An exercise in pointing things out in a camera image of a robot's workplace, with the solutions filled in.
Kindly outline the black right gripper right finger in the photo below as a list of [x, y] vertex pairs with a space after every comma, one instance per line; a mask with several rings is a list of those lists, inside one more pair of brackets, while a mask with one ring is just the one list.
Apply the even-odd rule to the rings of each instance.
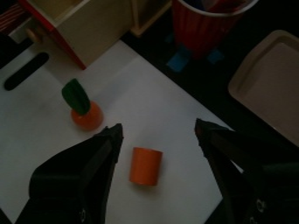
[[299, 224], [299, 151], [201, 119], [194, 135], [221, 194], [204, 224]]

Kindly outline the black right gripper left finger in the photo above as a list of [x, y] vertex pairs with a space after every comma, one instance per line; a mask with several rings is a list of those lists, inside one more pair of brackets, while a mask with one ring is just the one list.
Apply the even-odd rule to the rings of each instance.
[[14, 224], [105, 224], [122, 125], [50, 157], [33, 171], [29, 199]]

